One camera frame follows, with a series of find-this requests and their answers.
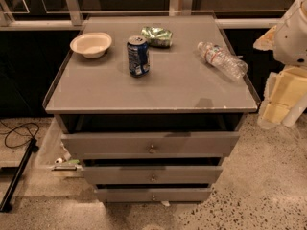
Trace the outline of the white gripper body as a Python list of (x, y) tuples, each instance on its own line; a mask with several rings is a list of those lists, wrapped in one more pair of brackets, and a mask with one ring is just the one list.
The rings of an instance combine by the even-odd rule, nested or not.
[(286, 65), (276, 76), (276, 82), (270, 101), (283, 104), (289, 108), (281, 124), (290, 127), (306, 109), (307, 69), (305, 67)]

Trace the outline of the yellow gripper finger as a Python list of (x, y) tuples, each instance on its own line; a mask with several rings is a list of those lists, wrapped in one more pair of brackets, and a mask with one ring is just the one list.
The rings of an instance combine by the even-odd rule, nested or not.
[(274, 46), (274, 35), (276, 31), (276, 25), (268, 29), (263, 35), (261, 35), (254, 43), (253, 48), (261, 51), (272, 50)]
[(286, 105), (271, 103), (270, 101), (270, 94), (274, 89), (276, 76), (276, 73), (269, 74), (263, 94), (264, 100), (261, 102), (258, 112), (257, 124), (263, 129), (271, 129), (280, 125), (289, 113), (289, 108)]

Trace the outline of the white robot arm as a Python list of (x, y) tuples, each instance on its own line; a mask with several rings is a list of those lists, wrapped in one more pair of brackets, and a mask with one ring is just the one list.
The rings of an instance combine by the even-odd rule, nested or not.
[(274, 59), (284, 64), (267, 78), (257, 123), (264, 129), (291, 127), (307, 106), (307, 0), (295, 0), (253, 47), (272, 50)]

